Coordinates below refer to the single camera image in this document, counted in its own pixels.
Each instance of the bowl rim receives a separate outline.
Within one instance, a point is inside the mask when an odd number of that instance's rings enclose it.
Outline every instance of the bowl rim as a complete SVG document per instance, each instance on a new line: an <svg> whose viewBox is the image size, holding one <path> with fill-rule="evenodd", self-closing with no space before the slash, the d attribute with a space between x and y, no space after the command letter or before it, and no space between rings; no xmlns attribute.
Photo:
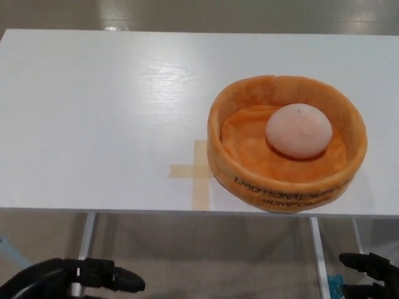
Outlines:
<svg viewBox="0 0 399 299"><path fill-rule="evenodd" d="M237 84L243 83L245 81L261 80L262 78L270 78L270 77L302 78L319 85L324 85L326 87L331 88L337 94L341 95L347 101L347 103L353 108L354 113L357 114L357 119L361 128L361 132L359 133L362 134L363 143L361 144L361 146L359 146L357 154L348 162L347 166L343 170L318 181L312 181L308 183L290 183L256 175L247 170L246 168L242 167L237 161L232 159L230 155L226 152L220 141L220 135L218 134L218 132L220 131L220 127L218 125L219 108L225 101L226 97L228 97L231 94L231 90L234 89ZM208 116L208 139L209 139L208 142L210 141L212 143L216 152L219 154L218 158L220 158L221 161L225 165L227 165L234 174L237 174L237 177L239 179L245 180L247 183L253 184L257 187L275 189L291 193L312 192L315 190L319 190L320 186L325 186L326 188L336 187L340 184L343 184L345 181L351 180L354 177L355 173L360 168L361 164L363 163L363 160L365 159L365 155L367 152L367 145L368 145L367 130L363 118L359 113L359 111L356 109L356 107L353 105L353 103L342 92L340 92L335 87L329 84L326 84L324 82L318 81L313 78L304 77L304 76L287 76L287 75L281 75L281 76L260 75L255 77L248 77L230 83L228 86L226 86L216 96L210 108Z"/></svg>

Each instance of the gray floor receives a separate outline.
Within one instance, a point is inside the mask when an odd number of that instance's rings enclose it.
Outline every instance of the gray floor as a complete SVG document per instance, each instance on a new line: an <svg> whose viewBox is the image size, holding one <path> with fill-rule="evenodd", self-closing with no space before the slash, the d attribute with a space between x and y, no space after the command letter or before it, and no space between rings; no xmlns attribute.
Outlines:
<svg viewBox="0 0 399 299"><path fill-rule="evenodd" d="M0 0L6 28L181 32L399 34L396 0ZM84 215L0 213L0 234L31 261L77 257ZM356 251L351 221L320 223L329 274ZM93 257L145 278L145 293L109 298L320 298L307 219L191 215L100 216ZM0 283L18 271L0 258Z"/></svg>

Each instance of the metal table leg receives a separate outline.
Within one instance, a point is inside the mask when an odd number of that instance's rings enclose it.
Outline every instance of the metal table leg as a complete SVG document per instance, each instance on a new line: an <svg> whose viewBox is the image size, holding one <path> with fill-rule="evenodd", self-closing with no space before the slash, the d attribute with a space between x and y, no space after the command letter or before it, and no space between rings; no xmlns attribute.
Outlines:
<svg viewBox="0 0 399 299"><path fill-rule="evenodd" d="M83 231L82 243L80 245L79 260L84 260L89 254L96 216L97 214L94 212L87 213L85 228ZM81 293L82 293L82 286L79 283L74 283L72 285L72 296L79 297L81 296Z"/></svg>
<svg viewBox="0 0 399 299"><path fill-rule="evenodd" d="M309 218L312 228L314 254L316 259L317 274L319 276L320 294L322 299L330 299L329 281L325 269L325 260L320 236L319 222L316 217Z"/></svg>

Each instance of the blue object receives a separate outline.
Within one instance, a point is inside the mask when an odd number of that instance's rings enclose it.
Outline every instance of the blue object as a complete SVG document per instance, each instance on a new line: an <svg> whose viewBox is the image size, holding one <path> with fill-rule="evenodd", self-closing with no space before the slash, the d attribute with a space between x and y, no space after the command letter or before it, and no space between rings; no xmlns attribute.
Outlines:
<svg viewBox="0 0 399 299"><path fill-rule="evenodd" d="M331 299L340 299L343 297L341 286L344 284L344 278L341 274L328 275L329 290Z"/></svg>

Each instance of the masking tape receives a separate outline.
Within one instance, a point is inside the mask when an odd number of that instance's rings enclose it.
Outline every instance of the masking tape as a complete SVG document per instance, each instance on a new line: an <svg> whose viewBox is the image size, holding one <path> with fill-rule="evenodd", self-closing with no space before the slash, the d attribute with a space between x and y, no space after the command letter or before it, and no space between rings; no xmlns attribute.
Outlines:
<svg viewBox="0 0 399 299"><path fill-rule="evenodd" d="M196 140L194 142L194 164L171 165L168 177L193 179L193 210L209 210L209 179L213 178L213 174L208 166L205 140Z"/></svg>

